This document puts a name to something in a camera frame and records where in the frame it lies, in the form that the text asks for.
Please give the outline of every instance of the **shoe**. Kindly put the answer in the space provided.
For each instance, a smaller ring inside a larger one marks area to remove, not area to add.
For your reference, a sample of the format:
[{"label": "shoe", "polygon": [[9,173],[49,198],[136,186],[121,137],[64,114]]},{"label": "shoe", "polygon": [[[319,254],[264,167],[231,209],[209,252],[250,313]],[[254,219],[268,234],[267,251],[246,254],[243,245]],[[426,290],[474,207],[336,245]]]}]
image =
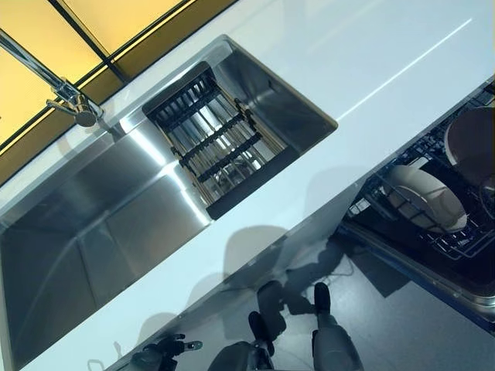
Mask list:
[{"label": "shoe", "polygon": [[266,344],[268,354],[270,356],[273,356],[273,354],[275,353],[275,347],[273,346],[273,342],[270,340],[268,327],[263,317],[261,317],[261,315],[257,311],[252,311],[249,314],[249,327],[251,327],[254,338],[257,341]]},{"label": "shoe", "polygon": [[323,282],[315,285],[315,310],[317,315],[330,313],[330,291]]}]

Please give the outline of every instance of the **yellow window pane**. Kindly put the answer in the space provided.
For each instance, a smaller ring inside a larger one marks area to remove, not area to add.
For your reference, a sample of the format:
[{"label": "yellow window pane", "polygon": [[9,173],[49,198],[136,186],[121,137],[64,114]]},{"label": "yellow window pane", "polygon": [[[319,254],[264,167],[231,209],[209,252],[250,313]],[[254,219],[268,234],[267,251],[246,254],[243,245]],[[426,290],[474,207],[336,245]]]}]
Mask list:
[{"label": "yellow window pane", "polygon": [[50,87],[0,49],[0,143],[6,141],[54,98]]},{"label": "yellow window pane", "polygon": [[65,0],[101,45],[113,53],[180,0]]},{"label": "yellow window pane", "polygon": [[[72,82],[100,63],[47,0],[0,0],[0,27],[54,73]],[[48,84],[0,48],[0,142],[51,97]]]}]

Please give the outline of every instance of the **sink rack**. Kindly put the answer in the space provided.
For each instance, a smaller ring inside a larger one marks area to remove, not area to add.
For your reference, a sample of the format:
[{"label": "sink rack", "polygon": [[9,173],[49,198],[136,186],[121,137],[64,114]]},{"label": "sink rack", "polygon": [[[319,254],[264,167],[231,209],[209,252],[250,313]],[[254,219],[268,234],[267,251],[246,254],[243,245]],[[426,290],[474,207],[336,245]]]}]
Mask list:
[{"label": "sink rack", "polygon": [[206,62],[143,106],[216,219],[299,155],[215,80]]}]

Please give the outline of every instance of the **white plate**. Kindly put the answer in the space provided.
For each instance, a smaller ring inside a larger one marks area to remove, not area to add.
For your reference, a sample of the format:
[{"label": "white plate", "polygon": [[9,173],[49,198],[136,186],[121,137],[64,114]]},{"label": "white plate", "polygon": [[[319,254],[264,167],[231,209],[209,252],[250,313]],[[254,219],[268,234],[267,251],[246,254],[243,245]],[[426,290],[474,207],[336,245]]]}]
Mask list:
[{"label": "white plate", "polygon": [[398,165],[388,173],[387,181],[397,190],[391,192],[391,187],[384,183],[385,192],[390,193],[389,201],[417,226],[436,233],[443,233],[442,228],[454,233],[466,226],[467,215],[462,203],[433,175],[419,168]]}]

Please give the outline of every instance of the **chrome faucet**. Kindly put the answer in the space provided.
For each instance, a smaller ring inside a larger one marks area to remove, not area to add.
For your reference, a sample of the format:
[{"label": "chrome faucet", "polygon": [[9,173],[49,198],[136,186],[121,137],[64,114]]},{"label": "chrome faucet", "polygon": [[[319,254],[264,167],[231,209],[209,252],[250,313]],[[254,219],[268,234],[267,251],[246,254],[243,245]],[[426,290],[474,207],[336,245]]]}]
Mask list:
[{"label": "chrome faucet", "polygon": [[20,46],[3,29],[0,29],[0,46],[46,81],[52,87],[52,92],[64,100],[64,103],[60,104],[49,99],[46,101],[48,107],[74,116],[76,124],[84,127],[93,126],[98,118],[103,115],[103,110],[100,106],[88,99],[67,79],[58,77],[34,55]]}]

